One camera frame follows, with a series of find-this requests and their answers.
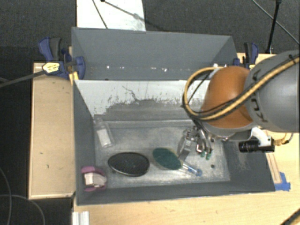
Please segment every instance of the wooden board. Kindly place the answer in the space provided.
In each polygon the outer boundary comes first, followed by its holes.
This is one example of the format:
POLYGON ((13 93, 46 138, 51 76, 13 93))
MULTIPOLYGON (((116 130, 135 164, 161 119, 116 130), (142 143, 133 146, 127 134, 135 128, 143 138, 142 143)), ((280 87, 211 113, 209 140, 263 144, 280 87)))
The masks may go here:
MULTIPOLYGON (((34 64, 34 72, 42 64, 34 64)), ((30 199, 70 197, 75 191, 72 87, 56 76, 33 80, 30 199)))

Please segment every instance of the green oval object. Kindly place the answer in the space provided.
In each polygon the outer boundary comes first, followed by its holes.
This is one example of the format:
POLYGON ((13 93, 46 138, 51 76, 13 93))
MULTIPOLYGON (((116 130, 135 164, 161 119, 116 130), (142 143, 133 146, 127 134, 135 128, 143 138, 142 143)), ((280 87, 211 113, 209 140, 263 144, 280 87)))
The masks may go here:
POLYGON ((177 155, 167 148, 155 148, 152 155, 155 161, 164 168, 177 170, 182 167, 177 155))

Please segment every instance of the clamp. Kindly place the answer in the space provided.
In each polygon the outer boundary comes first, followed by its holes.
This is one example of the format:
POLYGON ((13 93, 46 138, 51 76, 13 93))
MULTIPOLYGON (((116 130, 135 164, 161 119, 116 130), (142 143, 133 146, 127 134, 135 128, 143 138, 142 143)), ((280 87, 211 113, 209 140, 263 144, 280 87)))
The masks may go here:
POLYGON ((85 73, 85 63, 82 56, 72 60, 66 49, 60 50, 60 37, 45 37, 38 43, 40 53, 45 57, 47 63, 42 66, 46 75, 59 76, 69 79, 72 72, 78 73, 78 78, 83 79, 85 73))

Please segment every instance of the black round object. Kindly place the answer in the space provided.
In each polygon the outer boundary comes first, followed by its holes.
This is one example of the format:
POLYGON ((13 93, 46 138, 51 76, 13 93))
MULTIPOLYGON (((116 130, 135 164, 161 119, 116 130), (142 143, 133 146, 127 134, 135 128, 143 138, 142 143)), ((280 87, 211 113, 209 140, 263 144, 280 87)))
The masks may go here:
POLYGON ((139 177, 149 170, 149 160, 136 152, 123 152, 111 156, 108 165, 116 172, 130 177, 139 177))

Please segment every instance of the black cord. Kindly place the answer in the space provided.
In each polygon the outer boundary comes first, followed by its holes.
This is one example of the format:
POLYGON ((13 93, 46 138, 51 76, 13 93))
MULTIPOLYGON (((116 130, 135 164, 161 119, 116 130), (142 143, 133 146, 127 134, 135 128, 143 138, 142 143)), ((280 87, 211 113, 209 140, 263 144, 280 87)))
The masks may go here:
POLYGON ((10 189, 10 185, 8 182, 7 177, 5 176, 5 173, 3 172, 3 170, 0 168, 0 173, 2 174, 4 181, 6 183, 7 189, 8 189, 8 197, 9 197, 9 208, 8 208, 8 217, 7 217, 7 225, 10 224, 10 219, 11 219, 11 211, 12 211, 12 207, 13 207, 13 196, 11 194, 11 189, 10 189))
MULTIPOLYGON (((257 5, 270 19, 274 19, 273 17, 272 17, 272 15, 270 15, 266 10, 264 10, 263 9, 263 7, 262 6, 260 6, 255 0, 251 0, 251 1, 253 1, 254 3, 255 3, 255 5, 257 5)), ((286 33, 287 33, 287 35, 289 35, 298 45, 300 45, 300 43, 299 43, 299 41, 288 31, 288 30, 286 30, 285 29, 285 27, 283 26, 283 25, 281 25, 279 22, 277 22, 276 21, 276 23, 277 23, 277 25, 280 27, 280 28, 282 28, 283 29, 283 31, 285 31, 286 33)))
POLYGON ((106 23, 104 22, 104 19, 103 19, 103 17, 102 17, 102 16, 101 16, 101 14, 100 14, 100 11, 99 11, 99 9, 98 9, 98 7, 97 7, 97 5, 96 5, 95 1, 94 1, 94 0, 92 0, 92 1, 93 1, 93 3, 94 3, 94 6, 95 6, 95 8, 96 8, 96 10, 97 10, 98 14, 99 14, 99 17, 101 18, 101 21, 103 22, 103 24, 104 24, 105 28, 106 28, 106 29, 108 29, 108 27, 107 27, 106 23))
POLYGON ((210 76, 212 72, 208 72, 208 74, 205 76, 205 78, 202 79, 202 81, 198 84, 198 86, 195 88, 194 92, 192 93, 191 97, 189 98, 187 104, 189 104, 189 102, 192 100, 193 96, 195 95, 195 93, 197 92, 197 90, 201 87, 201 85, 204 83, 204 81, 210 76))
POLYGON ((46 224, 46 219, 45 219, 45 215, 44 215, 43 210, 41 209, 41 207, 36 202, 34 202, 32 200, 29 200, 27 197, 20 196, 20 195, 13 195, 11 193, 11 189, 10 189, 8 179, 7 179, 5 173, 3 172, 3 170, 1 168, 0 168, 0 173, 2 174, 2 176, 4 178, 4 181, 5 181, 7 189, 8 189, 8 194, 0 195, 0 197, 9 197, 9 209, 8 209, 7 225, 10 224, 10 220, 11 220, 11 213, 12 213, 12 207, 13 207, 13 199, 12 198, 13 197, 24 199, 27 202, 30 202, 33 205, 35 205, 37 207, 37 209, 39 210, 39 212, 41 213, 41 216, 42 216, 42 219, 43 219, 43 225, 45 225, 46 224))
MULTIPOLYGON (((8 196, 10 196, 10 195, 8 195, 8 194, 0 195, 0 197, 8 197, 8 196)), ((46 225, 46 219, 45 219, 45 215, 43 213, 43 210, 41 209, 41 207, 36 202, 34 202, 32 200, 29 200, 27 197, 23 197, 23 196, 20 196, 20 195, 11 195, 11 197, 24 199, 25 201, 30 202, 33 205, 35 205, 37 207, 37 209, 39 210, 41 216, 42 216, 43 225, 46 225)))
POLYGON ((24 76, 24 77, 20 77, 20 78, 17 78, 17 79, 8 81, 8 82, 0 83, 0 88, 4 88, 6 86, 9 86, 9 85, 12 85, 12 84, 15 84, 15 83, 19 83, 19 82, 22 82, 22 81, 26 81, 28 79, 35 78, 35 77, 38 77, 38 76, 41 76, 41 75, 44 75, 44 74, 45 74, 45 72, 42 70, 42 71, 39 71, 37 73, 33 73, 33 74, 30 74, 30 75, 27 75, 27 76, 24 76))

